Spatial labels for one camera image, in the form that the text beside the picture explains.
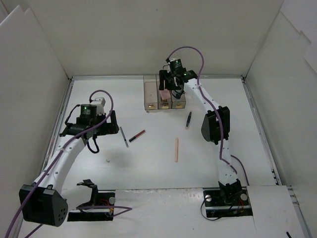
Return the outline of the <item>pink square compact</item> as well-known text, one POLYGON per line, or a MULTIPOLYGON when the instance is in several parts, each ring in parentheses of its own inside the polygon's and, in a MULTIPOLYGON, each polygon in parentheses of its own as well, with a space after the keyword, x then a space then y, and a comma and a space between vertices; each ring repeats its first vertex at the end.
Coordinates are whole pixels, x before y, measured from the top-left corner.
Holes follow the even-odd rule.
POLYGON ((168 102, 171 99, 170 91, 167 89, 159 90, 160 100, 163 102, 168 102))

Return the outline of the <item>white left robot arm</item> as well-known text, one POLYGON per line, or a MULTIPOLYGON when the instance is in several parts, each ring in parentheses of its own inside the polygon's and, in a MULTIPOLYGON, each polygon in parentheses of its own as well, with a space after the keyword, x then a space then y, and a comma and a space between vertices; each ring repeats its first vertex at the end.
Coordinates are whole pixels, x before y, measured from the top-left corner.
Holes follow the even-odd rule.
POLYGON ((81 204, 93 208, 99 202, 97 185, 89 179, 66 192, 62 187, 89 139, 118 133, 115 110, 106 114, 102 103, 81 104, 76 123, 66 121, 65 125, 59 135, 60 144, 47 166, 31 185, 23 185, 19 191, 23 219, 27 222, 59 227, 66 220, 69 210, 81 204))

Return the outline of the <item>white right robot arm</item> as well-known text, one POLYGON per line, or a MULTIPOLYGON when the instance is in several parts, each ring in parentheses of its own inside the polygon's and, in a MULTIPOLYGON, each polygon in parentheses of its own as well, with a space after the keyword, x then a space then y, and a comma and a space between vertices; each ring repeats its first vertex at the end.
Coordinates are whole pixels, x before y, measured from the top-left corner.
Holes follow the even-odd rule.
POLYGON ((159 90, 174 92, 179 99, 183 94, 192 94, 192 98, 202 106, 205 112, 201 134, 217 152, 219 198, 224 204, 231 204, 242 191, 237 170, 232 165, 229 150, 230 109, 216 103, 200 83, 199 76, 193 70, 183 67, 180 59, 166 59, 168 69, 159 71, 159 90))

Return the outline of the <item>grey checkered eyeliner pencil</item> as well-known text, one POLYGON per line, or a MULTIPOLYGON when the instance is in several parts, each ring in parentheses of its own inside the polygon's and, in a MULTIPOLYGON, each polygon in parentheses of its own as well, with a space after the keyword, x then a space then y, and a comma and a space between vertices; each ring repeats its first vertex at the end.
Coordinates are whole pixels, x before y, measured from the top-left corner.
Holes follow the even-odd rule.
POLYGON ((125 136, 125 134, 124 134, 124 132, 123 132, 122 127, 120 126, 119 129, 120 129, 120 131, 121 131, 121 134, 122 134, 122 137, 123 137, 123 140, 124 140, 124 143, 125 143, 126 147, 129 148, 128 141, 127 141, 127 139, 126 139, 126 136, 125 136))

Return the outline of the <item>clear three-slot organizer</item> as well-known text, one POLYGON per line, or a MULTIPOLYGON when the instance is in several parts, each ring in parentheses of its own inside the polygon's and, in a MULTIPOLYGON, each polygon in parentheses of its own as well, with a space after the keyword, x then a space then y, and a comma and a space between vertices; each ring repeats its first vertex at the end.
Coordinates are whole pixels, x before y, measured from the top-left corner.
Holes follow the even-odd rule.
POLYGON ((176 92, 170 91, 171 99, 168 102, 160 100, 159 96, 159 76, 145 75, 143 76, 144 88, 144 109, 146 111, 153 110, 169 110, 184 109, 186 107, 186 98, 183 94, 180 99, 176 99, 176 92))

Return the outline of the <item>red black lip gloss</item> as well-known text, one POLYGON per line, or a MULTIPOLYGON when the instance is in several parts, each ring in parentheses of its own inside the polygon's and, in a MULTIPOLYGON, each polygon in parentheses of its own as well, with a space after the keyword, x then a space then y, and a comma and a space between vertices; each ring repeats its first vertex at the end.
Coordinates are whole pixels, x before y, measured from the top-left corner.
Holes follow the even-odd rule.
POLYGON ((142 134, 144 134, 146 132, 145 129, 143 129, 142 131, 140 131, 139 133, 137 133, 136 135, 132 136, 128 141, 132 142, 134 141, 136 138, 138 138, 139 136, 141 136, 142 134))

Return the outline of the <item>black concealer stick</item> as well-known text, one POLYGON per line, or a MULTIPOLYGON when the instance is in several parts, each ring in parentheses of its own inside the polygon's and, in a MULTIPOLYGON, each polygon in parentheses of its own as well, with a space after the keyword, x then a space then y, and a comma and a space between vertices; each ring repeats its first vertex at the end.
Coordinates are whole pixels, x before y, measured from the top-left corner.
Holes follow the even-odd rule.
POLYGON ((186 129, 189 128, 191 117, 192 117, 192 112, 190 111, 186 120, 186 126, 185 126, 186 129))

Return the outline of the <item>pink slim tube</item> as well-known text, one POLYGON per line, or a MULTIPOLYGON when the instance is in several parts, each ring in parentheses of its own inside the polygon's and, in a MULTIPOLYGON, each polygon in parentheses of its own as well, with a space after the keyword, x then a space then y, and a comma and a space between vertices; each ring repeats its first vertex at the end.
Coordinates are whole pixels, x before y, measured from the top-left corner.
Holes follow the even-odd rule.
POLYGON ((179 139, 175 139, 175 150, 174 150, 174 161, 178 162, 178 153, 179 153, 179 139))

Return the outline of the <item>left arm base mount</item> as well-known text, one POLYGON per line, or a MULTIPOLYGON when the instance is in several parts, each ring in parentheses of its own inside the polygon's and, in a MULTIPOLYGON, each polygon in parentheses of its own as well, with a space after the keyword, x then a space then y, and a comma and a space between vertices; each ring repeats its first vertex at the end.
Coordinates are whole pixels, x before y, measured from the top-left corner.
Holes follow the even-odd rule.
MULTIPOLYGON (((79 207, 85 206, 113 206, 115 204, 115 192, 98 190, 98 187, 90 179, 77 183, 77 186, 85 186, 92 190, 90 200, 82 203, 79 207)), ((68 222, 99 222, 113 221, 114 209, 91 209, 74 210, 68 213, 68 222)))

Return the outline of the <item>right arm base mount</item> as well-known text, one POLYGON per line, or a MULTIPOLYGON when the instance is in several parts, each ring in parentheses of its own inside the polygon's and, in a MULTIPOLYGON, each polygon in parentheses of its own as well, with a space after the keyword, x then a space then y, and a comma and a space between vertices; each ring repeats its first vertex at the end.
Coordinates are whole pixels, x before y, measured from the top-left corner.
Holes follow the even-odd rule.
POLYGON ((251 202, 245 188, 227 200, 224 200, 220 195, 220 189, 204 189, 200 213, 203 218, 209 221, 253 216, 251 202))

